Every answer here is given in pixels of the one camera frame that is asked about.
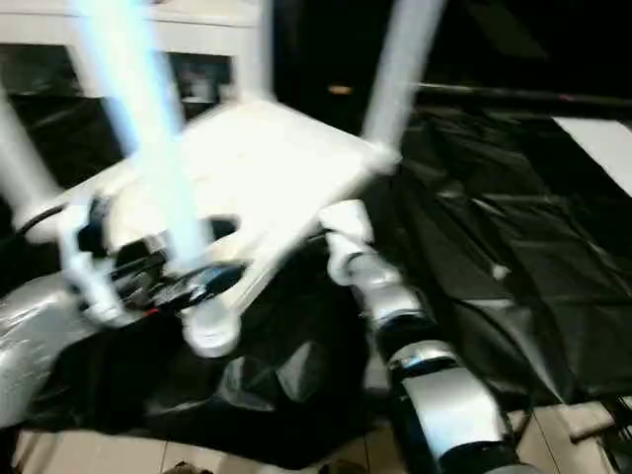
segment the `tile floor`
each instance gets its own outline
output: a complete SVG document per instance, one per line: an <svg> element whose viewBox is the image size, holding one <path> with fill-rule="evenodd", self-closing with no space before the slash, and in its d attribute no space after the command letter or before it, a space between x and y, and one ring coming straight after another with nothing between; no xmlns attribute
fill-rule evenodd
<svg viewBox="0 0 632 474"><path fill-rule="evenodd" d="M536 411L518 453L545 474L611 474L595 441L573 446L570 432L609 420L598 404L544 408ZM122 436L70 432L60 435L24 433L16 453L26 457L24 474L158 474L185 460L214 474L281 474L273 466L225 453L178 444ZM333 459L366 468L369 474L399 474L402 466L389 429L378 429L341 449ZM315 474L317 467L300 471Z"/></svg>

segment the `black tarp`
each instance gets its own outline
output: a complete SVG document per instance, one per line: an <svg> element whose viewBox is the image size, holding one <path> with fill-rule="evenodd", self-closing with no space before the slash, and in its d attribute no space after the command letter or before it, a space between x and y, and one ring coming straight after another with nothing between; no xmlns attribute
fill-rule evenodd
<svg viewBox="0 0 632 474"><path fill-rule="evenodd" d="M472 368L507 399L632 393L631 198L552 119L425 114L403 154L378 244Z"/></svg>

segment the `cable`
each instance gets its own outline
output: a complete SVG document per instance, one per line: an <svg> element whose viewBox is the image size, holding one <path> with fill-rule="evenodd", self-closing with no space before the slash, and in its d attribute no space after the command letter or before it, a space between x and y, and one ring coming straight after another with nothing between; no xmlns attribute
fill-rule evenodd
<svg viewBox="0 0 632 474"><path fill-rule="evenodd" d="M24 237L27 233L33 229L36 225L43 222L44 220L52 217L59 212L61 212L66 204L56 205L55 207L51 207L50 209L45 210L44 212L36 215L35 217L29 219L22 227L20 227L15 233L9 235L0 241L0 254L4 252L9 245L18 240L20 237Z"/></svg>

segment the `robotic arm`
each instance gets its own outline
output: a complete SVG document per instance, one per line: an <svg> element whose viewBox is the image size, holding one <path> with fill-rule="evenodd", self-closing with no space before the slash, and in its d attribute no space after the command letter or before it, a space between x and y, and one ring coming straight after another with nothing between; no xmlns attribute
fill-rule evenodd
<svg viewBox="0 0 632 474"><path fill-rule="evenodd" d="M329 274L354 290L388 366L392 422L410 472L535 474L507 443L490 391L461 363L397 269L367 245L371 229L362 204L334 204L321 223Z"/></svg>

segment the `black plastic sheet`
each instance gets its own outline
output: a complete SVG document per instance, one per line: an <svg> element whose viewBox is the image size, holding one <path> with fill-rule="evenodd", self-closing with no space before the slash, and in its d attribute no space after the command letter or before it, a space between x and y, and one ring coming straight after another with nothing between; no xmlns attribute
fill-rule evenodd
<svg viewBox="0 0 632 474"><path fill-rule="evenodd" d="M168 314L68 348L27 426L162 438L289 469L317 462L371 420L362 320L327 258L322 238L290 258L227 357L196 356Z"/></svg>
<svg viewBox="0 0 632 474"><path fill-rule="evenodd" d="M505 399L632 393L632 200L551 119L424 115L378 244Z"/></svg>

